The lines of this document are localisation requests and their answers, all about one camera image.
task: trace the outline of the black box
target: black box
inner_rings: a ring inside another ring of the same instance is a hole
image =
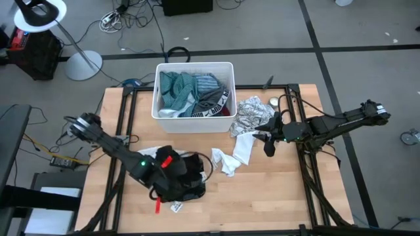
[[[15,28],[7,47],[9,62],[16,64],[33,80],[53,79],[62,46],[51,33],[28,33]]]
[[[213,0],[162,0],[162,7],[166,16],[211,12]]]

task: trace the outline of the white bin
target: white bin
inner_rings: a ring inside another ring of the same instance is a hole
[[[231,116],[228,117],[175,117],[161,118],[159,110],[163,107],[160,93],[160,72],[212,73],[230,94],[226,107]],[[215,133],[228,132],[236,116],[236,93],[234,66],[230,62],[196,62],[159,64],[156,68],[155,87],[153,92],[152,117],[167,133]]]

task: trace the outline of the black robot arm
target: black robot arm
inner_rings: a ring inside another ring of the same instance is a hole
[[[84,113],[77,119],[67,117],[66,120],[73,123],[70,127],[71,133],[83,141],[100,145],[104,153],[119,159],[129,175],[144,187],[153,186],[165,199],[173,199],[182,194],[176,177],[186,173],[186,165],[183,158],[170,146],[163,151],[161,149],[158,152],[161,155],[154,159],[128,150],[122,140],[106,134],[100,126],[99,116],[95,114]]]
[[[254,134],[254,137],[265,142],[264,151],[272,157],[275,152],[274,142],[298,142],[307,151],[317,152],[328,140],[350,132],[362,126],[385,125],[390,114],[376,102],[368,100],[361,107],[338,115],[311,117],[303,122],[283,124],[282,113],[276,112],[267,124],[256,127],[256,130],[267,131],[271,135]]]

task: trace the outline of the wooden tabletop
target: wooden tabletop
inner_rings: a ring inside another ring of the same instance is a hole
[[[322,109],[316,85],[300,85],[302,98]],[[107,88],[100,117],[102,127],[108,134],[115,134],[122,88]],[[273,96],[284,94],[281,89],[237,90],[236,100],[245,100],[257,95],[267,102]],[[127,128],[131,98],[127,99],[123,132]],[[286,99],[281,101],[282,109],[287,108]],[[211,157],[211,148],[219,148],[232,154],[235,139],[230,133],[218,134],[167,134],[151,116],[152,92],[137,94],[133,134],[140,141],[131,144],[132,151],[154,146],[172,145],[174,149],[198,151]],[[304,106],[307,117],[320,115],[315,109]],[[290,116],[285,113],[285,123]],[[155,214],[155,202],[148,196],[148,189],[127,175],[119,221],[120,233],[183,232],[183,231],[243,231],[297,229],[299,224],[310,228],[308,207],[296,146],[280,142],[275,156],[267,157],[264,144],[256,140],[252,149],[249,166],[242,165],[235,176],[227,177],[221,172],[221,165],[206,183],[207,191],[201,199],[187,201],[183,208],[174,213],[170,203],[161,205],[160,214]],[[325,151],[334,153],[332,148]],[[102,155],[96,151],[91,158]],[[333,207],[348,222],[352,214],[348,205],[340,170],[334,157],[318,153],[318,168],[324,194]],[[90,166],[76,229],[87,224],[102,203],[110,158],[104,156]],[[322,223],[318,200],[314,196],[318,222]],[[108,228],[112,225],[115,200],[110,206]]]

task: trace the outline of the red tag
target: red tag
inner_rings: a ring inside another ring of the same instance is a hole
[[[169,166],[169,164],[172,162],[172,157],[168,156],[168,158],[166,158],[166,160],[162,163],[161,167],[162,168],[166,168],[167,166]]]
[[[156,199],[155,214],[159,214],[159,212],[160,212],[160,197],[157,197],[157,199]]]

